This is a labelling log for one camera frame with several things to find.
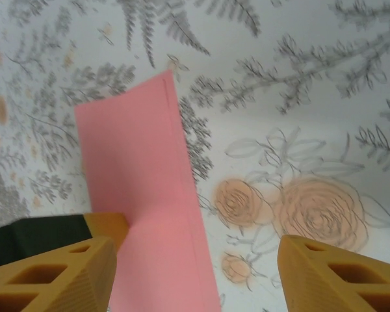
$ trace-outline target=yellow block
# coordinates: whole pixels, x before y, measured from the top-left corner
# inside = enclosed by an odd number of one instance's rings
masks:
[[[390,312],[390,264],[296,235],[278,266],[289,312]]]
[[[86,213],[85,222],[93,237],[108,236],[114,240],[116,251],[120,249],[129,225],[122,213]]]
[[[0,266],[0,312],[106,312],[115,273],[108,237]]]

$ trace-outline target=pink card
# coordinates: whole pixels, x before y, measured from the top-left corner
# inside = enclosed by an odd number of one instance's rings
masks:
[[[112,311],[220,311],[172,73],[75,114],[93,210],[131,225]]]

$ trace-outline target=rectangular hole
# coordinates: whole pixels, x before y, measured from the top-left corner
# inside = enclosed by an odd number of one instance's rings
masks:
[[[36,265],[26,268],[9,281],[9,284],[49,284],[52,283],[68,266]]]
[[[86,246],[81,246],[77,249],[74,249],[74,250],[70,250],[70,252],[72,253],[79,253],[79,252],[86,252],[90,247],[88,245]]]
[[[325,251],[325,249],[322,249],[321,247],[318,247],[318,246],[313,246],[310,244],[305,244],[305,246],[307,249],[313,250],[314,252],[324,252]]]
[[[0,294],[0,312],[22,312],[38,294]]]
[[[390,294],[359,294],[376,312],[390,312]]]
[[[386,284],[384,280],[377,273],[363,265],[353,264],[328,264],[329,268],[333,270],[340,278],[347,283],[358,284]]]

